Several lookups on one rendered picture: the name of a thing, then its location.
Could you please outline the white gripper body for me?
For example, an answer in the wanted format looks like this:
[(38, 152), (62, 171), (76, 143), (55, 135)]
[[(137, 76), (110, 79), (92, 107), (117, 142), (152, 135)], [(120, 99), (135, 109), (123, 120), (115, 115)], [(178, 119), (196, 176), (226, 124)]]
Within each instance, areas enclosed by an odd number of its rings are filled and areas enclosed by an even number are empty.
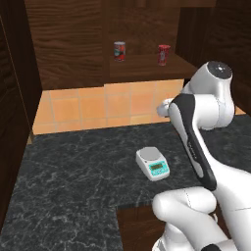
[(157, 107), (157, 114), (162, 118), (167, 118), (169, 116), (169, 106), (172, 102), (171, 98), (165, 99), (162, 103)]

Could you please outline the dark wood cabinet shelf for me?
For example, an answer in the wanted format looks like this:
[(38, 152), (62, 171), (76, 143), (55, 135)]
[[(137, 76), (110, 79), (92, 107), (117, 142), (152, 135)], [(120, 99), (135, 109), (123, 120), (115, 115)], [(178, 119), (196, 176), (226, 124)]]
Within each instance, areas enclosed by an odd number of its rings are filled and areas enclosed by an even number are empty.
[[(104, 77), (135, 82), (191, 77), (196, 68), (176, 53), (180, 6), (165, 0), (102, 0)], [(125, 60), (114, 58), (114, 43), (125, 43)], [(158, 65), (158, 46), (170, 45)]]

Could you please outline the white digital scale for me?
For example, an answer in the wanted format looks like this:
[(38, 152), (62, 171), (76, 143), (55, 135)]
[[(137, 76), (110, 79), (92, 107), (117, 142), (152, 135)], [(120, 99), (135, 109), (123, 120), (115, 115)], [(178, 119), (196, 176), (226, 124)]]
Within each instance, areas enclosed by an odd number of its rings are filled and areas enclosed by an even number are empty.
[(168, 162), (156, 147), (143, 147), (137, 150), (135, 161), (151, 181), (158, 181), (170, 175)]

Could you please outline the red yogurt cup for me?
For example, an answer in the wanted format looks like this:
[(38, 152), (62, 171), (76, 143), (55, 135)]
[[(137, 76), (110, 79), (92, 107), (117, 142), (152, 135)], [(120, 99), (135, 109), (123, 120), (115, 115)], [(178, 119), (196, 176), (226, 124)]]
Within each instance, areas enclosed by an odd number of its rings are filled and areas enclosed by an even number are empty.
[(167, 58), (171, 46), (170, 45), (159, 45), (158, 46), (158, 65), (164, 66), (167, 63)]

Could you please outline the dark wood open cabinet door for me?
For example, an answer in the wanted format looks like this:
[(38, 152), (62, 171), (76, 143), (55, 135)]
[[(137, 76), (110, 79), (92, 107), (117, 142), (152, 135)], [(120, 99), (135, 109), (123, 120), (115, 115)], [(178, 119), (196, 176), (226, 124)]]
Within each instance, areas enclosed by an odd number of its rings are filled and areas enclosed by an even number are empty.
[(176, 53), (197, 68), (208, 61), (229, 65), (234, 104), (251, 116), (251, 0), (181, 8)]

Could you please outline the dark wood closed cabinet door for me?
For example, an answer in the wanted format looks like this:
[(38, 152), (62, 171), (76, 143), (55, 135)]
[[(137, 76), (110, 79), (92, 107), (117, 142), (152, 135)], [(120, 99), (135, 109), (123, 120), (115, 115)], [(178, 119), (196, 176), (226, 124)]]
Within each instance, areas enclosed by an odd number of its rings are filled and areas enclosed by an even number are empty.
[(102, 0), (25, 0), (42, 87), (102, 84)]

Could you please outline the dark wood base cabinet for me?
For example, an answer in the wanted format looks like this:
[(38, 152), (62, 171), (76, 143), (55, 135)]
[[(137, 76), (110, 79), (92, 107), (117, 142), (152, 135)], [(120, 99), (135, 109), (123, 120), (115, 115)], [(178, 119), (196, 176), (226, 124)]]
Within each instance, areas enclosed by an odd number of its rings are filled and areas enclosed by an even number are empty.
[(151, 206), (119, 209), (117, 220), (124, 251), (152, 251), (165, 229)]

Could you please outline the dark wood tall cabinet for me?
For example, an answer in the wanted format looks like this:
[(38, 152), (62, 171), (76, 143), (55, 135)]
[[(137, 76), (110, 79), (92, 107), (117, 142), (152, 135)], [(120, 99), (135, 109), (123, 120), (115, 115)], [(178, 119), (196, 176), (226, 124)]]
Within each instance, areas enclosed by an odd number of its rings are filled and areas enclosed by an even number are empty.
[(0, 0), (0, 231), (41, 94), (25, 0)]

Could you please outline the red white blue can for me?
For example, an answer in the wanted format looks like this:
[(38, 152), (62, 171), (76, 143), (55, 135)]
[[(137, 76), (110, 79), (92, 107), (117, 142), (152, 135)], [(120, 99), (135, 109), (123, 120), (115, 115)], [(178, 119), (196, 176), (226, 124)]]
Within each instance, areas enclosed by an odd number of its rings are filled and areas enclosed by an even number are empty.
[(114, 58), (119, 62), (126, 59), (126, 44), (123, 41), (116, 41), (114, 43)]

